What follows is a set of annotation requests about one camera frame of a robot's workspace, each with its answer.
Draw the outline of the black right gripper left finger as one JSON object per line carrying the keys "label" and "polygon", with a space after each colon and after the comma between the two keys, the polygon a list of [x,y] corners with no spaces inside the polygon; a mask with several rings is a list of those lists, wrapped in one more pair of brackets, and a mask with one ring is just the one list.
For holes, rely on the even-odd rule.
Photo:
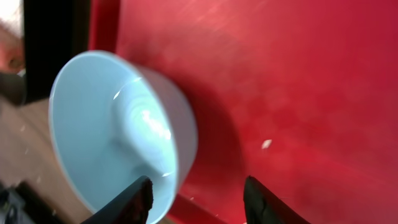
{"label": "black right gripper left finger", "polygon": [[141,176],[81,224],[146,224],[153,206],[153,183]]}

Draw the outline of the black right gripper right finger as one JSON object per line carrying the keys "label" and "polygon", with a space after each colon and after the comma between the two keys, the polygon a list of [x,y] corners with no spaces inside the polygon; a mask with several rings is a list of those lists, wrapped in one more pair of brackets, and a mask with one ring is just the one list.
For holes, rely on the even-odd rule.
{"label": "black right gripper right finger", "polygon": [[247,224],[309,224],[253,176],[245,180],[243,201]]}

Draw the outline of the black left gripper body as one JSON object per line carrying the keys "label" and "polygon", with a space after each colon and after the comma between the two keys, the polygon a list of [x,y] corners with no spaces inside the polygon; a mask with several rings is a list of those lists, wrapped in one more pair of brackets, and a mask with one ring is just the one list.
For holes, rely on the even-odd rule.
{"label": "black left gripper body", "polygon": [[1,72],[1,96],[13,105],[23,105],[26,98],[25,78]]}

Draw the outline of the small light blue bowl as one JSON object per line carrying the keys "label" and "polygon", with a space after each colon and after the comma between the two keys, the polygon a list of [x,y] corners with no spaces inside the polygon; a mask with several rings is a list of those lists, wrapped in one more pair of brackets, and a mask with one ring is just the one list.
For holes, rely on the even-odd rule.
{"label": "small light blue bowl", "polygon": [[49,126],[63,173],[92,212],[147,176],[154,195],[147,221],[159,222],[197,155],[195,116],[176,84],[105,51],[78,54],[59,71]]}

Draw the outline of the orange carrot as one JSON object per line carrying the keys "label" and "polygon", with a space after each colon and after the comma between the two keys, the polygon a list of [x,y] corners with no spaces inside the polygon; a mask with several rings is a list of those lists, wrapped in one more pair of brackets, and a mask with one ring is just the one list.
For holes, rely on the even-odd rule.
{"label": "orange carrot", "polygon": [[25,69],[24,45],[4,21],[1,21],[1,72],[19,73]]}

